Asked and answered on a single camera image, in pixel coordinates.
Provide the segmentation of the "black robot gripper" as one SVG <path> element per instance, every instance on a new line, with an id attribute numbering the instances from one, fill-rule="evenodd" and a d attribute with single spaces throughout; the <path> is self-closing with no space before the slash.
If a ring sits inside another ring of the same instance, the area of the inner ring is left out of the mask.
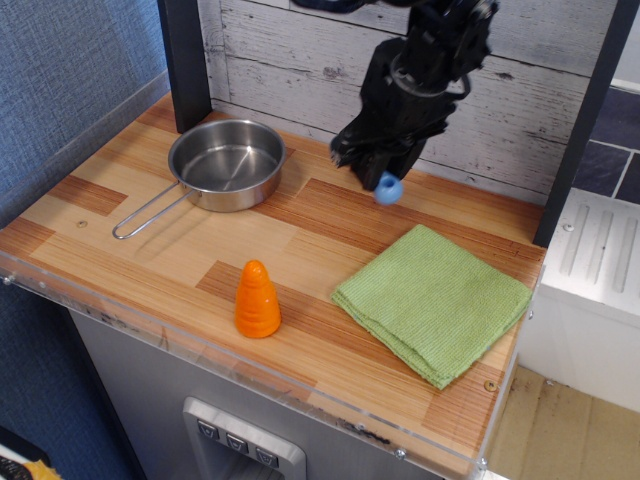
<path id="1" fill-rule="evenodd" d="M 361 111 L 330 144 L 334 163 L 351 165 L 366 191 L 376 189 L 391 159 L 392 174 L 404 179 L 427 139 L 444 131 L 458 100 L 447 90 L 421 90 L 400 74 L 397 57 L 405 44 L 395 38 L 376 47 L 361 86 Z"/>

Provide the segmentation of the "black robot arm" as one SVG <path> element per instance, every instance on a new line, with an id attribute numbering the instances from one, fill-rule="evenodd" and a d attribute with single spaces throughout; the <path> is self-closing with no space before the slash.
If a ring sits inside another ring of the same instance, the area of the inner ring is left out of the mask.
<path id="1" fill-rule="evenodd" d="M 442 134 L 470 72 L 490 53 L 495 1 L 428 1 L 410 10 L 405 36 L 374 50 L 360 113 L 331 141 L 331 158 L 373 191 L 385 173 L 403 179 L 428 139 Z"/>

